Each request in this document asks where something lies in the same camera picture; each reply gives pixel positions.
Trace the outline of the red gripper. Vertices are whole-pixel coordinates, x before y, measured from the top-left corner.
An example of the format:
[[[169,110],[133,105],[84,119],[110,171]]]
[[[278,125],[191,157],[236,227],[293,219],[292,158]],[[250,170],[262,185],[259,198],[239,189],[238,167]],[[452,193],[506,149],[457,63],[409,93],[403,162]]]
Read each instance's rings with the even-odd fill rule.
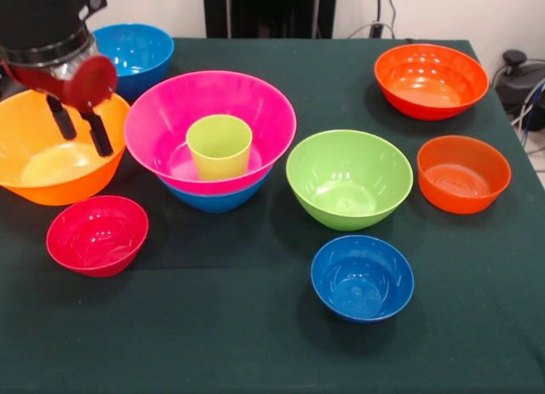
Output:
[[[90,126],[90,136],[99,156],[113,154],[101,117],[89,111],[108,100],[116,90],[116,68],[107,57],[98,54],[53,66],[23,66],[4,59],[1,64],[16,82],[47,94],[47,104],[65,140],[74,140],[77,131],[62,104],[83,111],[80,116]]]

